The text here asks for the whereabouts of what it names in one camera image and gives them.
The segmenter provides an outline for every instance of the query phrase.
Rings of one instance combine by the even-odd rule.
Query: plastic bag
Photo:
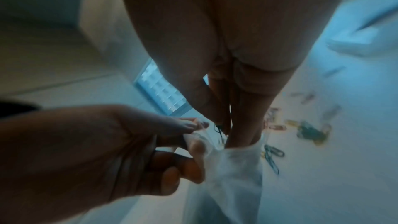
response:
[[[257,222],[262,194],[263,141],[264,135],[251,146],[222,150],[209,141],[206,143],[206,179],[200,185],[189,185],[184,224]]]

